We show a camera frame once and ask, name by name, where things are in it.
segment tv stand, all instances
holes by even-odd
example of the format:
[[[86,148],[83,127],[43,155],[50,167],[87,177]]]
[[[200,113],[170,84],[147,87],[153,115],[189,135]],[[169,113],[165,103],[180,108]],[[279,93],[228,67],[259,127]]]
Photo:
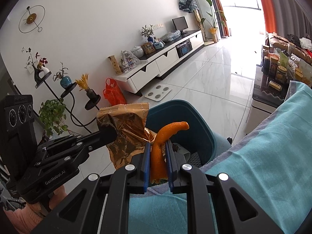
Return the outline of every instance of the tv stand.
[[[190,40],[192,50],[179,58],[176,46],[186,40]],[[174,69],[199,51],[204,45],[201,30],[189,30],[177,39],[165,43],[164,48],[140,58],[141,64],[126,74],[115,75],[113,78],[118,86],[126,91],[140,94],[140,90],[153,78],[165,78]]]

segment orange curtain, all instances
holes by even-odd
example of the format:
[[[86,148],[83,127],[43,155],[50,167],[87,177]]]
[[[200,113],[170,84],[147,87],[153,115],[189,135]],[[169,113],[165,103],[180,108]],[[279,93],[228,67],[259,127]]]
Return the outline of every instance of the orange curtain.
[[[261,0],[267,32],[277,32],[275,11],[272,0]]]

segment small plant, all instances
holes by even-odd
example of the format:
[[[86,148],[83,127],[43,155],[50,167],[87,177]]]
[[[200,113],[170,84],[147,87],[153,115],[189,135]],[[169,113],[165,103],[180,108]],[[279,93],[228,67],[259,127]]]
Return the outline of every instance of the small plant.
[[[39,119],[43,122],[48,137],[53,135],[53,131],[58,135],[68,131],[68,125],[65,125],[63,120],[66,119],[65,107],[66,105],[63,104],[62,98],[60,101],[53,99],[41,103]]]
[[[64,68],[63,63],[62,64],[62,69],[60,69],[59,72],[57,72],[55,75],[53,75],[53,81],[55,82],[56,80],[62,79],[64,77],[64,75],[67,75],[68,73],[65,73],[65,69],[68,70],[68,68]]]
[[[29,66],[29,65],[35,66],[35,62],[34,62],[34,59],[33,59],[33,57],[32,57],[31,51],[32,51],[32,49],[31,49],[30,47],[29,47],[28,49],[25,49],[25,48],[23,47],[23,49],[21,50],[22,53],[24,53],[24,52],[29,53],[29,57],[28,57],[28,61],[27,61],[27,66]],[[39,57],[39,56],[40,56],[40,55],[39,55],[38,52],[37,52],[36,55],[35,55],[36,60],[38,60],[38,57]],[[45,67],[46,64],[48,64],[47,59],[46,59],[46,58],[41,58],[41,59],[39,60],[38,65],[37,65],[37,69],[41,69],[41,67]]]
[[[81,76],[81,80],[76,80],[76,83],[79,85],[80,87],[80,90],[85,90],[87,91],[89,89],[89,86],[88,86],[88,74],[83,74]]]
[[[154,35],[154,31],[152,27],[153,27],[152,25],[150,26],[145,25],[145,27],[142,27],[141,36],[149,38],[151,35]]]
[[[213,11],[213,2],[211,0],[206,0],[206,1],[209,3],[211,11]],[[213,24],[211,24],[206,18],[202,18],[202,20],[200,21],[202,24],[204,23],[205,20],[207,20],[207,22],[211,25],[211,28],[217,28],[217,23],[219,21],[223,26],[225,26],[224,21],[226,21],[226,18],[224,16],[223,11],[215,11],[215,13],[213,13],[213,14],[210,14],[208,12],[206,12],[206,13],[211,17],[211,21]],[[219,13],[221,15],[221,18],[223,20],[218,20],[217,13]]]

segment blue vase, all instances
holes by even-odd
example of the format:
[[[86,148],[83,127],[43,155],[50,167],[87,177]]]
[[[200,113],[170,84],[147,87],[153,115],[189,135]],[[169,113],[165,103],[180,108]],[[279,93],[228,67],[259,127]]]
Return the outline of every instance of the blue vase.
[[[67,89],[68,86],[70,86],[72,84],[71,82],[71,78],[69,76],[64,76],[61,81],[60,81],[60,85],[64,88]]]
[[[149,37],[147,38],[147,41],[154,43],[154,39],[153,39],[153,37],[151,37],[151,36],[149,36]]]

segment pink sleeve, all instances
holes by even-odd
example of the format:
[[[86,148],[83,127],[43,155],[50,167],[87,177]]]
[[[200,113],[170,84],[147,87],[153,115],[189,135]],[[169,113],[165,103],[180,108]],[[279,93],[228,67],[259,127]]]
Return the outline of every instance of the pink sleeve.
[[[4,212],[20,234],[29,234],[42,220],[28,205],[24,209]]]

